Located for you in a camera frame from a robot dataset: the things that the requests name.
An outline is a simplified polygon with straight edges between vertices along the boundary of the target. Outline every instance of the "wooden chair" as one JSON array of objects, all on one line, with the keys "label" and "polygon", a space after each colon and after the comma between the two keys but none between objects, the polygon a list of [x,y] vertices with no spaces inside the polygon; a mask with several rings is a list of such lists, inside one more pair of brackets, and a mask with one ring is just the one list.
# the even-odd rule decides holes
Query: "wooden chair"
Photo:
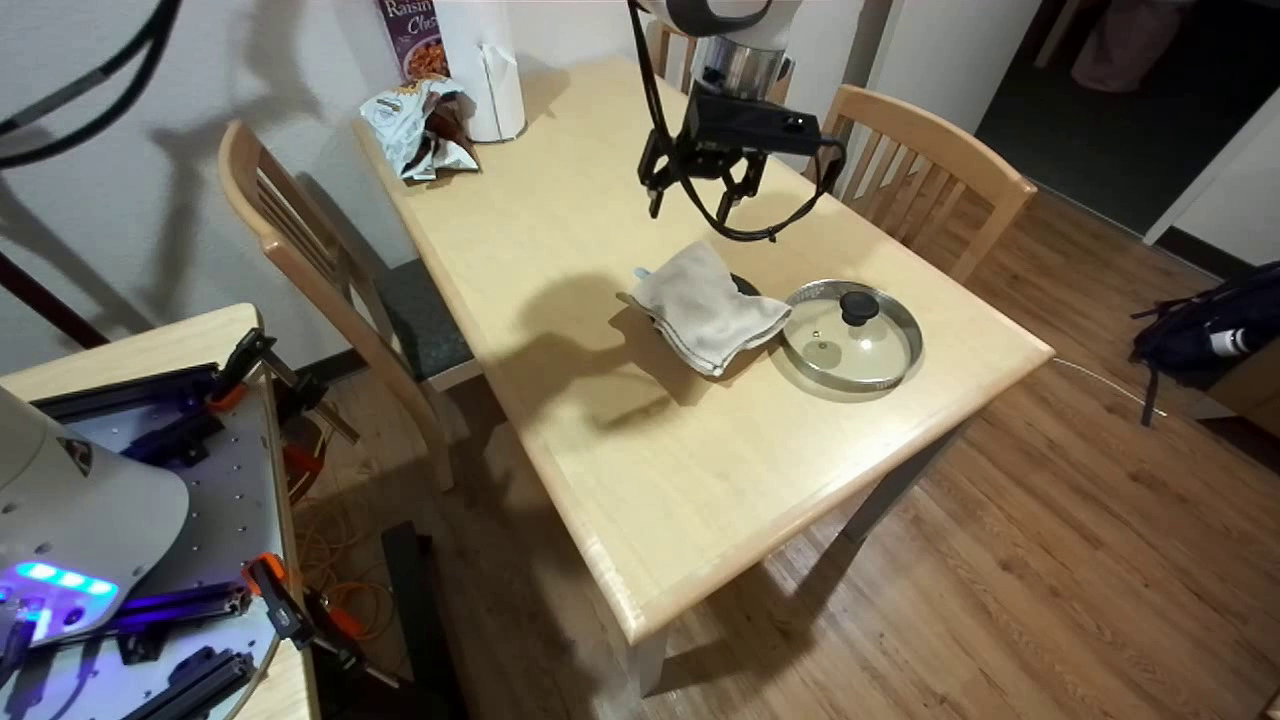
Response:
[{"label": "wooden chair", "polygon": [[850,150],[837,197],[914,250],[962,246],[947,261],[934,257],[956,279],[973,276],[1038,197],[965,130],[870,87],[837,92],[829,136]]},{"label": "wooden chair", "polygon": [[[426,265],[413,261],[375,276],[241,121],[219,139],[219,184],[262,251],[361,354],[368,371],[426,433],[438,479],[449,489],[462,414],[445,388],[474,376],[475,365]],[[406,337],[418,319],[433,328],[438,346]]]}]

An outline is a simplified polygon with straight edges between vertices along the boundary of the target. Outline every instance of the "wooden table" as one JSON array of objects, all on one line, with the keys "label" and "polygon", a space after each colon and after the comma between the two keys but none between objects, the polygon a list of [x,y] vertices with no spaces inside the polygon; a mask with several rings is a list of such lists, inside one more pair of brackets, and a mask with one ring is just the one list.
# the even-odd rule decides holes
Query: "wooden table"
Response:
[{"label": "wooden table", "polygon": [[[135,376],[155,376],[173,370],[196,370],[196,365],[225,365],[237,341],[255,328],[262,316],[251,306],[232,306],[219,313],[204,313],[182,323],[166,323],[118,346],[101,346],[76,358],[59,358],[14,376],[0,376],[0,384],[22,395],[22,399],[39,399],[39,395],[63,395],[63,391],[83,391],[101,384],[119,384]],[[296,561],[294,544],[294,523],[286,523],[286,558]],[[313,718],[313,674],[310,660],[294,646],[277,646],[271,663],[255,679],[250,704],[241,718]]]},{"label": "wooden table", "polygon": [[[920,370],[870,405],[800,391],[766,354],[700,380],[621,302],[636,270],[711,238],[679,191],[650,220],[636,64],[527,76],[524,99],[527,134],[486,144],[475,178],[406,189],[368,134],[366,150],[633,646],[1050,362],[967,290],[822,200],[781,246],[718,251],[767,296],[826,276],[877,285],[918,313]],[[777,220],[808,191],[767,165],[737,220]]]}]

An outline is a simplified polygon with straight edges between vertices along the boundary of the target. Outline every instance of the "black cable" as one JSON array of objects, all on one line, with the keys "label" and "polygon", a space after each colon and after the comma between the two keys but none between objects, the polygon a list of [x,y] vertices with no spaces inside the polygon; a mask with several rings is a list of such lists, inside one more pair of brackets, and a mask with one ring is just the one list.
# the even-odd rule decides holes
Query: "black cable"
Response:
[{"label": "black cable", "polygon": [[674,26],[679,26],[679,33],[689,33],[689,35],[739,33],[739,28],[761,26],[767,13],[774,13],[774,0],[766,0],[749,18],[718,18],[707,5],[667,5]]},{"label": "black cable", "polygon": [[144,51],[144,59],[140,59],[135,76],[130,81],[130,87],[101,118],[94,118],[90,126],[82,126],[76,134],[59,136],[53,144],[39,144],[39,150],[18,152],[18,157],[0,157],[0,169],[39,165],[39,161],[59,157],[59,152],[94,139],[97,134],[114,130],[144,95],[144,87],[151,84],[155,64],[161,64],[161,58],[170,49],[177,13],[182,13],[182,0],[161,0],[155,13],[144,20],[144,28],[119,51],[114,51],[101,68],[94,68],[94,74],[76,76],[74,84],[50,92],[46,99],[3,118],[0,121],[0,136],[8,136],[18,130],[30,130],[39,118],[50,118],[50,113],[74,105],[76,95],[94,92],[97,84],[114,81],[135,51]]},{"label": "black cable", "polygon": [[37,637],[37,622],[14,622],[8,626],[8,637],[3,637],[3,649],[0,649],[0,690],[14,679],[14,674],[26,669],[32,637]]},{"label": "black cable", "polygon": [[[653,130],[662,134],[663,152],[667,152],[667,161],[674,161],[678,136],[674,136],[667,118],[663,118],[663,105],[662,105],[662,95],[656,95],[656,81],[653,81],[656,74],[653,74],[650,49],[645,49],[640,0],[627,0],[627,8],[633,8],[633,35],[636,35],[645,105],[650,105]],[[839,169],[845,169],[845,144],[826,139],[826,150],[833,150],[837,157],[829,161],[826,174],[813,178],[813,197],[808,197],[791,216],[783,216],[783,220],[777,220],[777,223],[766,223],[766,230],[729,230],[726,220],[718,220],[718,216],[707,212],[706,197],[694,189],[694,182],[689,182],[685,169],[678,169],[678,182],[679,182],[685,197],[694,200],[694,208],[698,208],[722,238],[729,238],[729,242],[777,242],[777,234],[783,234],[788,223],[797,223],[800,216],[808,216],[813,204],[829,191],[829,184],[839,178]]]}]

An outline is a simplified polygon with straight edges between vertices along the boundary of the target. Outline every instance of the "black bag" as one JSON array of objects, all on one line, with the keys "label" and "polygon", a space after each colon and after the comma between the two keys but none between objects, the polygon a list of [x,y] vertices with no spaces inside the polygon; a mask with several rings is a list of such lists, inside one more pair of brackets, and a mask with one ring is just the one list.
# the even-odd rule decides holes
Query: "black bag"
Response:
[{"label": "black bag", "polygon": [[1243,358],[1280,337],[1280,265],[1259,265],[1197,296],[1159,302],[1134,337],[1129,362],[1149,365],[1143,424],[1154,424],[1159,371],[1207,388]]}]

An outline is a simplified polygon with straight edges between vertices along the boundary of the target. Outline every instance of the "pot lid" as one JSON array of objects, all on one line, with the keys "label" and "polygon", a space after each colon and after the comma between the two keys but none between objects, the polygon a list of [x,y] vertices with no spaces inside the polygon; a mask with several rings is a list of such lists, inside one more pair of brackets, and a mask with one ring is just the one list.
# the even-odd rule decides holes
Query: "pot lid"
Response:
[{"label": "pot lid", "polygon": [[788,362],[826,388],[884,391],[920,362],[918,316],[873,285],[822,279],[791,296]]}]

